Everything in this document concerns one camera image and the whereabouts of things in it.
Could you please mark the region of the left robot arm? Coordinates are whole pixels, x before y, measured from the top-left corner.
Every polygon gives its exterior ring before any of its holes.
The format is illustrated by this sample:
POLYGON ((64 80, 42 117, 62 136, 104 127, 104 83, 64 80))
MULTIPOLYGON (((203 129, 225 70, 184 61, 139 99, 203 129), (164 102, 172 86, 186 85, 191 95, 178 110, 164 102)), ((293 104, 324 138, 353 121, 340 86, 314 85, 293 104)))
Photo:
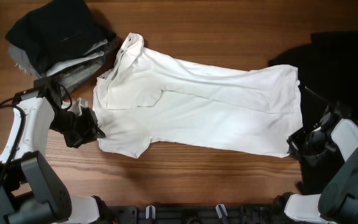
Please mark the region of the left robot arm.
POLYGON ((81 103, 62 105, 65 87, 52 78, 0 103, 14 112, 9 139, 0 155, 0 223, 97 223, 98 197, 71 196, 45 159, 48 132, 63 135, 68 147, 105 138, 94 111, 81 103))

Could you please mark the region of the white t-shirt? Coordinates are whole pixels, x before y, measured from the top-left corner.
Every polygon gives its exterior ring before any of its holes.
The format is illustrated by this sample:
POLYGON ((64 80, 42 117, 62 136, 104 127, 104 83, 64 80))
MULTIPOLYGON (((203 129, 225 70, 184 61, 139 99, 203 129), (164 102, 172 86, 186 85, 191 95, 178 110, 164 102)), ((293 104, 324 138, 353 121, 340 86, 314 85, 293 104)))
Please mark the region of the white t-shirt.
POLYGON ((300 129, 298 70, 234 70, 173 58, 130 33, 97 79, 93 109, 105 152, 138 158, 154 142, 286 157, 300 129))

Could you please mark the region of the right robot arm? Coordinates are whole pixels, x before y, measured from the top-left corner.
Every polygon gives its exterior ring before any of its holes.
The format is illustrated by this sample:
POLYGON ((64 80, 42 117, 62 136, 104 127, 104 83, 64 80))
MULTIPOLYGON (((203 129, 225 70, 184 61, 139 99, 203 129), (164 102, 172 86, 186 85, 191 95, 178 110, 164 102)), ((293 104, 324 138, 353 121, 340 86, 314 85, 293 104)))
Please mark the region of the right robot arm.
POLYGON ((358 223, 358 122, 340 102, 329 105, 313 130, 288 137, 301 165, 301 194, 275 198, 274 223, 358 223))

